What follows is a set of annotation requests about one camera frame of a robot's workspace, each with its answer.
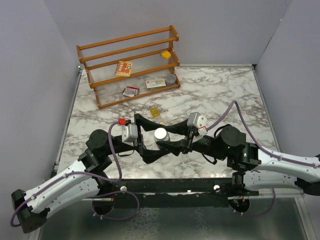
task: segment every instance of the yellow block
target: yellow block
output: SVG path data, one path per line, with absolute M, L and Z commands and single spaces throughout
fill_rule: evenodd
M 168 52 L 168 51 L 163 51 L 163 52 L 161 53 L 161 56 L 162 56 L 165 60 L 171 58 L 171 54 L 170 54 L 170 52 Z

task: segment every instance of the marble pattern surface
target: marble pattern surface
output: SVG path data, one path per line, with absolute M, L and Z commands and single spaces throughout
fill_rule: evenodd
M 276 144 L 265 112 L 258 86 L 250 67 L 243 68 L 186 68 L 176 67 L 176 74 L 181 82 L 180 88 L 156 93 L 150 96 L 131 100 L 98 110 L 96 98 L 88 85 L 86 72 L 82 72 L 58 172 L 65 169 L 86 149 L 85 142 L 96 129 L 106 132 L 112 122 L 118 118 L 133 120 L 139 113 L 152 120 L 149 112 L 157 107 L 166 125 L 176 124 L 187 119 L 192 112 L 199 112 L 208 119 L 208 126 L 214 123 L 227 109 L 232 100 L 237 100 L 243 117 L 253 135 L 265 147 L 276 150 Z M 130 84 L 121 83 L 114 87 L 99 89 L 101 98 L 107 93 L 115 99 L 121 98 L 119 91 L 123 85 L 144 88 L 145 80 L 161 78 L 169 71 L 151 73 L 143 77 L 131 79 Z M 234 106 L 227 117 L 217 127 L 231 124 L 246 132 Z M 208 134 L 213 136 L 214 129 Z M 112 135 L 121 134 L 121 128 L 112 129 Z M 144 143 L 148 149 L 157 149 L 153 140 L 153 131 L 144 132 Z M 182 136 L 171 134 L 172 141 Z M 253 142 L 247 134 L 247 142 Z M 200 153 L 191 152 L 178 157 L 170 154 L 152 164 L 145 164 L 135 152 L 131 156 L 120 157 L 123 178 L 127 179 L 161 179 L 161 178 L 227 178 L 232 176 L 232 169 L 226 167 L 226 161 L 218 161 L 216 165 L 208 163 Z M 118 170 L 112 163 L 106 170 L 110 178 L 118 178 Z

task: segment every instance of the table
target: table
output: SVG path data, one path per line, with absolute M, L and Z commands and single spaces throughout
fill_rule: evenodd
M 106 98 L 120 98 L 125 86 L 145 88 L 145 81 L 163 78 L 169 71 L 159 71 L 138 78 L 108 84 Z M 127 101 L 99 110 L 93 90 L 88 85 L 86 72 L 83 71 L 69 121 L 64 146 L 58 166 L 58 172 L 64 170 L 86 149 L 85 142 L 96 129 L 108 131 L 112 122 L 118 118 L 132 119 L 135 113 L 152 120 L 150 109 L 157 107 L 166 125 L 176 124 L 187 119 L 190 113 L 199 112 L 208 119 L 208 126 L 214 123 L 227 109 L 232 100 L 237 100 L 243 117 L 254 136 L 265 147 L 276 150 L 275 139 L 263 105 L 255 76 L 248 67 L 177 67 L 176 74 L 181 87 L 152 94 L 136 100 Z M 234 107 L 217 127 L 231 124 L 246 132 L 237 110 Z M 112 135 L 121 134 L 121 128 L 115 127 Z M 144 144 L 148 149 L 157 149 L 153 131 L 144 132 Z M 171 134 L 172 141 L 182 136 Z M 216 165 L 208 163 L 200 153 L 191 152 L 178 157 L 170 154 L 152 164 L 145 164 L 138 153 L 119 158 L 123 178 L 125 179 L 163 179 L 163 178 L 230 178 L 232 169 L 225 161 Z M 106 170 L 110 178 L 118 178 L 116 164 Z

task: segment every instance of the white bottle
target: white bottle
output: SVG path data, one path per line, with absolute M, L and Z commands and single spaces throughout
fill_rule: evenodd
M 167 130 L 162 127 L 159 127 L 157 130 L 154 131 L 153 139 L 155 142 L 157 141 L 170 141 L 170 136 Z

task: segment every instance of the orange notebook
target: orange notebook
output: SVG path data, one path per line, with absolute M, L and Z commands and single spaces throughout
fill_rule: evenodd
M 133 63 L 129 61 L 119 61 L 116 66 L 116 70 L 114 75 L 122 76 L 122 77 L 129 77 L 131 75 Z

